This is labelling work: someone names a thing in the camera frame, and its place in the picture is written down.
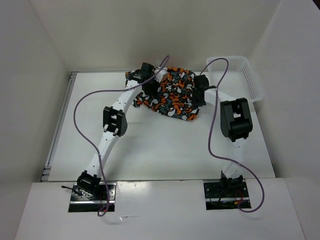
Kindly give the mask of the orange camouflage shorts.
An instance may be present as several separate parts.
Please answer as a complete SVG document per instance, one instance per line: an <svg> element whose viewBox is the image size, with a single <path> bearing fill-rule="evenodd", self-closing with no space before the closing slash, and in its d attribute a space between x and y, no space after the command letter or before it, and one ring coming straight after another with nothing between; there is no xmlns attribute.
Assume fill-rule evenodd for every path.
<svg viewBox="0 0 320 240"><path fill-rule="evenodd" d="M195 89L196 74L185 68L167 67L167 76L160 82L157 97L147 96L140 92L132 105L138 108L142 105L158 114L193 121L197 118L199 107L192 104L192 94Z"/></svg>

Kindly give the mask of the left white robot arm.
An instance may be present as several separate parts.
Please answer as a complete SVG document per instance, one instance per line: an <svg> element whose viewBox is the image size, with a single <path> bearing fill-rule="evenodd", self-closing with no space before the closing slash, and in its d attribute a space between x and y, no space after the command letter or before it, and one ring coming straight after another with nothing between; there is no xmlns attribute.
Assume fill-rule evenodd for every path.
<svg viewBox="0 0 320 240"><path fill-rule="evenodd" d="M102 138L99 145L95 145L88 137L86 137L79 129L76 123L76 113L80 103L88 96L99 93L93 91L83 96L75 105L73 111L73 123L78 133L93 146L95 155L90 164L81 173L77 179L77 188L83 196L89 200L94 200L103 196L100 182L106 182L103 168L109 157L115 143L122 137L127 129L128 122L126 113L136 96L143 89L149 89L154 86L156 76L161 73L165 67L165 63L161 63L159 68L153 70L153 66L143 63L141 68L135 70L129 75L125 89L115 89L114 92L121 92L119 98L111 105L106 106L102 113Z"/></svg>

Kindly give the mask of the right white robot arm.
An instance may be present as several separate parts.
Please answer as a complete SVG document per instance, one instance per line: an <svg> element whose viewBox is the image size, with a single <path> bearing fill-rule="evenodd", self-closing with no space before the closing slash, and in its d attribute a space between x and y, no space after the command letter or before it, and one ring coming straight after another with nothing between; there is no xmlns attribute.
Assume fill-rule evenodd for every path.
<svg viewBox="0 0 320 240"><path fill-rule="evenodd" d="M248 169L243 164L243 156L247 138L253 130L249 103L244 97L235 98L221 92L216 86L210 86L205 75L196 76L194 82L192 102L199 107L205 104L214 106L208 150L212 157L225 161L219 179L219 191L223 196L230 197L242 187L244 179L242 169ZM219 115L220 131L229 142L227 157L216 155L211 149L213 127L217 115Z"/></svg>

